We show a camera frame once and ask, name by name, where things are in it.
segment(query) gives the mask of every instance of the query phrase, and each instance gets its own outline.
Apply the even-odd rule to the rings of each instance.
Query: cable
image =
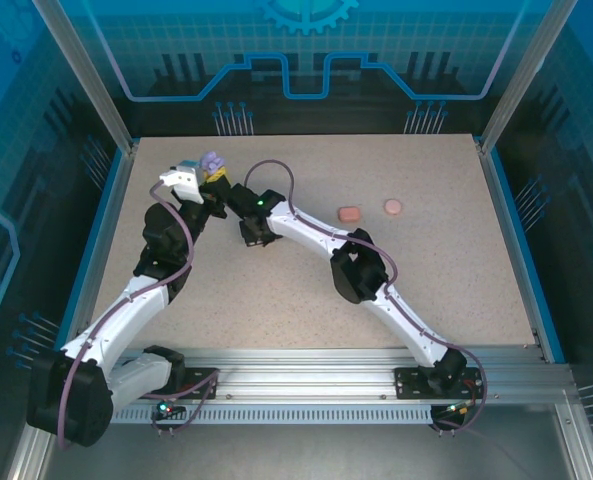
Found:
[[[194,242],[192,240],[191,234],[189,233],[189,229],[187,228],[187,225],[185,224],[185,222],[183,221],[183,219],[179,215],[179,213],[176,211],[176,209],[156,194],[156,190],[158,190],[162,185],[163,185],[163,181],[162,180],[158,181],[149,190],[149,194],[154,198],[154,200],[156,200],[158,203],[160,203],[165,208],[165,210],[167,210],[170,213],[170,215],[172,217],[174,217],[174,220],[176,220],[178,222],[181,229],[183,230],[183,233],[185,234],[185,238],[187,240],[187,262],[185,262],[185,265],[183,265],[180,268],[180,270],[178,270],[176,273],[173,273],[169,277],[164,278],[163,280],[160,280],[159,282],[156,282],[153,285],[150,285],[148,287],[141,288],[140,290],[137,290],[130,296],[121,299],[118,303],[116,303],[116,305],[114,305],[112,308],[107,310],[107,312],[105,312],[105,314],[100,318],[100,320],[98,320],[98,322],[96,322],[96,325],[94,326],[92,331],[89,333],[89,335],[85,339],[85,345],[81,347],[80,351],[78,352],[78,355],[76,355],[76,358],[74,359],[74,363],[72,363],[72,366],[69,369],[69,373],[67,374],[67,378],[65,380],[65,385],[63,386],[63,393],[60,396],[60,405],[58,407],[58,421],[57,421],[56,435],[57,435],[57,439],[58,439],[58,446],[61,450],[66,450],[71,445],[71,444],[68,445],[65,442],[65,417],[66,417],[66,412],[67,412],[67,401],[69,400],[69,393],[72,388],[74,376],[76,375],[76,371],[78,370],[78,367],[80,366],[80,364],[83,360],[83,357],[85,356],[86,351],[92,347],[92,342],[96,338],[96,335],[98,335],[98,332],[100,331],[100,329],[103,328],[103,325],[105,325],[105,323],[107,323],[107,321],[116,312],[118,312],[118,310],[120,310],[123,306],[125,306],[128,302],[130,302],[132,300],[132,298],[139,297],[147,292],[150,292],[151,290],[154,290],[158,287],[162,287],[162,286],[167,285],[170,282],[173,282],[178,277],[180,277],[181,275],[186,273],[187,270],[189,270],[189,268],[191,267],[192,262],[194,260]]]
[[[447,425],[449,427],[458,427],[459,425],[457,423],[454,422],[449,422],[447,420],[438,420],[438,423],[442,423],[444,425]],[[487,435],[485,435],[484,433],[479,432],[478,430],[474,430],[469,429],[468,433],[481,438],[483,440],[485,440],[486,442],[491,443],[492,445],[494,445],[494,447],[496,447],[500,452],[502,452],[516,467],[518,467],[519,470],[521,470],[528,478],[531,478],[532,480],[536,480],[536,476],[532,475],[532,473],[526,468],[524,467],[510,452],[509,450],[507,450],[503,445],[501,445],[499,442],[497,442],[496,440],[494,440],[492,437],[489,437]]]
[[[382,248],[380,248],[372,243],[366,242],[366,241],[358,239],[358,238],[349,237],[347,235],[337,235],[333,232],[329,232],[329,231],[325,230],[324,228],[319,227],[318,225],[308,221],[306,218],[303,218],[300,215],[298,215],[298,212],[296,211],[296,208],[294,207],[294,203],[293,203],[294,187],[296,184],[296,180],[294,179],[294,172],[292,171],[291,168],[289,168],[289,165],[287,165],[285,162],[281,162],[280,160],[269,159],[269,160],[262,160],[262,161],[256,163],[249,169],[249,171],[247,172],[247,175],[245,175],[245,180],[243,182],[243,185],[245,187],[247,186],[249,177],[251,176],[251,174],[254,170],[256,170],[261,165],[265,165],[268,163],[280,165],[285,170],[287,170],[287,174],[289,175],[289,180],[290,180],[289,193],[287,195],[287,205],[289,206],[289,211],[294,216],[294,218],[296,218],[300,222],[304,223],[309,228],[312,228],[315,231],[322,233],[323,235],[327,235],[328,237],[338,238],[340,240],[345,240],[347,242],[352,242],[357,245],[362,245],[364,247],[367,247],[367,248],[375,251],[379,255],[381,255],[385,260],[387,260],[387,262],[390,264],[390,266],[392,268],[392,277],[385,284],[385,298],[392,302],[392,304],[394,305],[394,308],[396,308],[396,310],[398,310],[398,312],[409,322],[409,324],[412,327],[414,327],[416,330],[418,330],[418,332],[421,335],[426,336],[431,341],[433,341],[439,345],[442,345],[445,348],[451,348],[454,350],[458,350],[462,354],[470,357],[476,363],[476,365],[478,366],[478,369],[480,371],[481,380],[483,382],[483,395],[481,397],[480,405],[478,406],[478,409],[476,410],[476,412],[474,413],[472,418],[469,420],[469,422],[467,422],[465,425],[458,428],[458,430],[467,430],[478,419],[481,412],[483,411],[483,408],[485,407],[485,404],[487,403],[487,375],[485,374],[485,369],[483,368],[483,364],[480,361],[480,359],[476,355],[474,355],[471,351],[466,349],[465,347],[461,347],[460,345],[455,345],[455,344],[447,342],[445,340],[441,340],[440,338],[437,338],[436,336],[434,336],[430,333],[427,333],[427,331],[424,328],[422,328],[418,324],[418,322],[416,322],[411,317],[411,315],[409,315],[409,313],[406,312],[405,309],[396,301],[396,299],[390,294],[389,287],[391,287],[394,284],[394,282],[396,281],[396,279],[398,278],[398,267],[396,266],[396,262],[394,261],[394,259],[385,250],[383,250]]]
[[[158,430],[159,433],[169,431],[170,434],[172,434],[172,432],[180,432],[181,430],[185,430],[187,427],[189,427],[189,425],[196,419],[196,417],[198,417],[198,414],[200,413],[201,409],[203,408],[203,405],[205,405],[205,402],[207,401],[207,397],[209,396],[209,393],[212,391],[212,388],[214,387],[214,383],[216,382],[216,379],[218,378],[218,373],[219,373],[218,370],[216,370],[216,371],[212,372],[211,374],[209,374],[209,376],[207,376],[206,378],[204,378],[203,380],[198,382],[193,387],[188,388],[187,390],[184,390],[177,394],[174,394],[174,396],[176,398],[183,397],[185,395],[188,395],[188,394],[198,390],[200,387],[202,387],[207,382],[209,382],[209,386],[205,390],[205,393],[203,394],[203,398],[201,398],[200,403],[196,407],[196,410],[194,410],[192,412],[192,414],[185,421],[185,423],[183,423],[177,427],[169,427],[169,429],[164,429],[164,428],[160,428],[158,426],[158,423],[156,423],[156,420],[154,418],[152,418],[152,427],[155,428],[156,430]],[[169,398],[169,396],[165,397],[164,395],[154,395],[151,393],[145,395],[145,397],[146,398],[162,398],[162,397],[164,397],[163,399]]]

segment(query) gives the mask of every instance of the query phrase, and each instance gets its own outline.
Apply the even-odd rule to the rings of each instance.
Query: yellow object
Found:
[[[223,175],[225,175],[225,177],[227,177],[227,168],[225,168],[225,167],[220,167],[218,170],[216,170],[211,175],[209,175],[207,172],[205,172],[205,183],[215,182]]]

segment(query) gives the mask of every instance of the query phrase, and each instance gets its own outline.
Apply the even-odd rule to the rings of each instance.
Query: table surface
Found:
[[[424,321],[469,345],[534,343],[487,183],[470,135],[185,137],[141,139],[94,318],[132,275],[144,246],[149,188],[169,166],[214,150],[232,183],[275,158],[296,176],[294,203],[347,230],[361,227],[396,260],[398,291]],[[281,167],[253,174],[257,192],[287,193]],[[391,217],[389,198],[403,204]],[[337,210],[363,220],[341,225]],[[238,218],[210,219],[185,288],[133,348],[381,348],[401,342],[335,291],[329,263],[289,239],[246,248]]]

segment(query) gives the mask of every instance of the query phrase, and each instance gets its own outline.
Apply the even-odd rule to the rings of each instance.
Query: gear logo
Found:
[[[32,8],[29,0],[0,0],[0,35],[14,49],[34,30]]]
[[[349,9],[358,7],[358,0],[259,0],[265,20],[273,20],[276,27],[287,27],[289,33],[298,31],[309,35],[312,30],[336,28],[339,19],[349,18]]]

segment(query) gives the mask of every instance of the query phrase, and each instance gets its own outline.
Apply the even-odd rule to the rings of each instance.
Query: small sausage-shaped object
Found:
[[[360,208],[341,207],[338,209],[338,219],[342,223],[354,223],[360,220]]]
[[[403,211],[403,205],[400,201],[396,200],[395,198],[390,198],[385,202],[384,205],[385,213],[388,215],[398,215],[400,212]]]

